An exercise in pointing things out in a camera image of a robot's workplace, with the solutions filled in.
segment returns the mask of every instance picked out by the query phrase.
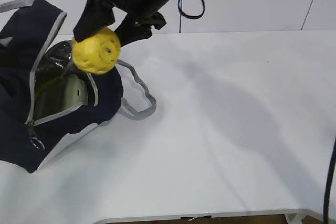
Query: navy bag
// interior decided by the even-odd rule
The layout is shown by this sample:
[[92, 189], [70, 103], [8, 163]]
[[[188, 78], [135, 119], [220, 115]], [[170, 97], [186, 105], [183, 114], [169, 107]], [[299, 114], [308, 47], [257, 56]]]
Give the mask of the navy bag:
[[33, 120], [36, 84], [63, 72], [60, 62], [69, 61], [71, 42], [62, 41], [48, 47], [56, 37], [66, 13], [45, 0], [17, 0], [0, 5], [0, 13], [17, 9], [0, 32], [0, 160], [19, 165], [29, 173], [44, 165], [64, 147], [110, 120], [120, 106], [133, 116], [146, 118], [156, 109], [156, 100], [130, 69], [151, 106], [136, 111], [123, 98], [123, 86], [116, 68], [104, 75], [91, 75], [76, 70], [88, 86], [88, 105], [76, 106], [60, 113]]

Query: metal ring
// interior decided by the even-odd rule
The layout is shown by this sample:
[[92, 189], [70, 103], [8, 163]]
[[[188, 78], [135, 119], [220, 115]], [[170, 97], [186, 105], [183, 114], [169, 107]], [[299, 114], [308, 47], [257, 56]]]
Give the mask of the metal ring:
[[30, 138], [30, 142], [32, 143], [32, 145], [37, 148], [38, 150], [44, 151], [46, 148], [44, 146], [44, 144], [42, 143], [42, 141], [40, 141], [37, 137], [32, 136]]

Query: zipper pull ring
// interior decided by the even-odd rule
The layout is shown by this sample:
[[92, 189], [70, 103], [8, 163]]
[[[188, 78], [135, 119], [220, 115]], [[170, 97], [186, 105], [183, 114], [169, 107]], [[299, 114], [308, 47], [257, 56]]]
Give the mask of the zipper pull ring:
[[44, 146], [44, 144], [42, 143], [42, 141], [40, 141], [37, 138], [37, 134], [34, 130], [33, 127], [33, 122], [29, 122], [28, 123], [28, 132], [29, 132], [29, 136], [30, 136], [30, 142], [32, 143], [32, 145], [37, 148], [38, 150], [44, 151], [46, 148]]

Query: bag handle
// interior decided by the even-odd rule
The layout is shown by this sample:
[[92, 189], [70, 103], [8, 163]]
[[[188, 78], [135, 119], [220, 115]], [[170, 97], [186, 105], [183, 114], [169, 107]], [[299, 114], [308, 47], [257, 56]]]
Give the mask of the bag handle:
[[147, 99], [151, 103], [151, 106], [148, 107], [147, 109], [142, 110], [142, 111], [137, 111], [134, 107], [132, 107], [128, 103], [128, 101], [126, 100], [126, 98], [122, 97], [121, 98], [121, 106], [123, 106], [128, 112], [130, 112], [133, 116], [135, 116], [138, 119], [145, 119], [145, 118], [149, 117], [156, 110], [156, 99], [155, 99], [155, 97], [150, 94], [149, 88], [143, 82], [143, 80], [141, 80], [141, 78], [138, 76], [135, 68], [132, 65], [130, 65], [129, 63], [127, 63], [127, 62], [125, 62], [123, 60], [118, 60], [117, 64], [119, 64], [119, 65], [121, 65], [121, 66], [123, 66], [125, 68], [128, 68], [131, 71], [135, 82], [137, 84], [139, 84], [143, 88], [143, 90], [145, 92], [145, 96], [147, 97]]
[[32, 6], [34, 0], [14, 0], [0, 5], [0, 13], [21, 7]]
[[[4, 4], [0, 4], [0, 13], [7, 12], [9, 10], [19, 9], [21, 7], [32, 6], [33, 3], [34, 0], [14, 0]], [[0, 44], [6, 47], [12, 39], [12, 37], [0, 39]]]

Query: yellow toy ball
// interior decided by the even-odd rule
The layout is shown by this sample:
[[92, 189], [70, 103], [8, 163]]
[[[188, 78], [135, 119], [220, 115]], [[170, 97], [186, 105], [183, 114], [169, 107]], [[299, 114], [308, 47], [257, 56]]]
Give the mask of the yellow toy ball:
[[104, 74], [116, 65], [120, 48], [116, 33], [105, 27], [82, 42], [72, 38], [72, 59], [85, 72]]

